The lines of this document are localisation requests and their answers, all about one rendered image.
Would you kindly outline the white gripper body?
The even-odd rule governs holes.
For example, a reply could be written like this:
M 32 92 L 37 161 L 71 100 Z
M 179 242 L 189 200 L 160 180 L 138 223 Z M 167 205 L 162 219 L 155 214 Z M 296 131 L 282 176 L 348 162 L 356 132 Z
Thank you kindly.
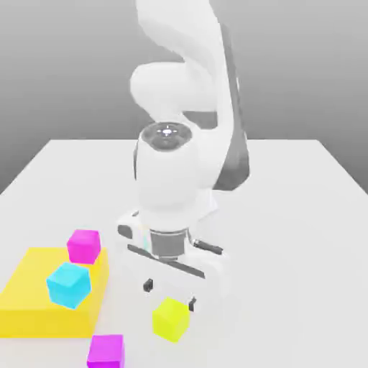
M 131 243 L 121 246 L 124 266 L 142 288 L 153 280 L 156 298 L 171 297 L 182 303 L 196 299 L 207 305 L 224 300 L 230 293 L 230 256 L 224 250 L 191 247 L 177 260 L 161 260 Z

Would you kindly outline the small cyan cube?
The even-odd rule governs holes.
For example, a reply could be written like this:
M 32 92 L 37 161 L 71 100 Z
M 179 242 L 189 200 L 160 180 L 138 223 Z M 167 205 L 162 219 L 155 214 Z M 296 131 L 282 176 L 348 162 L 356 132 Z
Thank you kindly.
M 90 294 L 89 269 L 64 262 L 46 279 L 50 300 L 57 305 L 75 310 Z

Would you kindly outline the small violet cube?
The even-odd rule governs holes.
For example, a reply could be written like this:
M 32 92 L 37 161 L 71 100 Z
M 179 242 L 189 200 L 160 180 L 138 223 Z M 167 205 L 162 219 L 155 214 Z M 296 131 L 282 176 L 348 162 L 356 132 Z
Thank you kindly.
M 88 368 L 124 368 L 124 337 L 121 334 L 93 335 L 86 364 Z

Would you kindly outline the small lime yellow cube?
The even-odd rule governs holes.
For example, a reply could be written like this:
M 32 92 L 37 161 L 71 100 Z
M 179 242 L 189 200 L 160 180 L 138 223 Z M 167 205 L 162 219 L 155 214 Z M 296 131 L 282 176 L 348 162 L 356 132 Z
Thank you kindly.
M 178 343 L 190 322 L 188 305 L 166 297 L 152 312 L 152 331 L 159 337 Z

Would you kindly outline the large yellow box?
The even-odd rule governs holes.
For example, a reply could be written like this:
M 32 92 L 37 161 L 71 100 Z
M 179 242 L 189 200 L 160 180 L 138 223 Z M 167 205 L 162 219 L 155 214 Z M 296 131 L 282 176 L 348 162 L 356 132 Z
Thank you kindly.
M 109 278 L 107 249 L 90 272 L 91 292 L 75 309 L 50 299 L 47 277 L 69 260 L 61 247 L 31 247 L 0 293 L 0 338 L 92 337 Z

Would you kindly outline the small magenta cube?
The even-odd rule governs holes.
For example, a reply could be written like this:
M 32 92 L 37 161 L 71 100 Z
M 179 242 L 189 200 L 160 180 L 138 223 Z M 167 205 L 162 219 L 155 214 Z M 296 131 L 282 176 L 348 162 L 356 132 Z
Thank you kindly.
M 72 263 L 92 265 L 101 251 L 99 232 L 76 229 L 67 242 L 67 248 Z

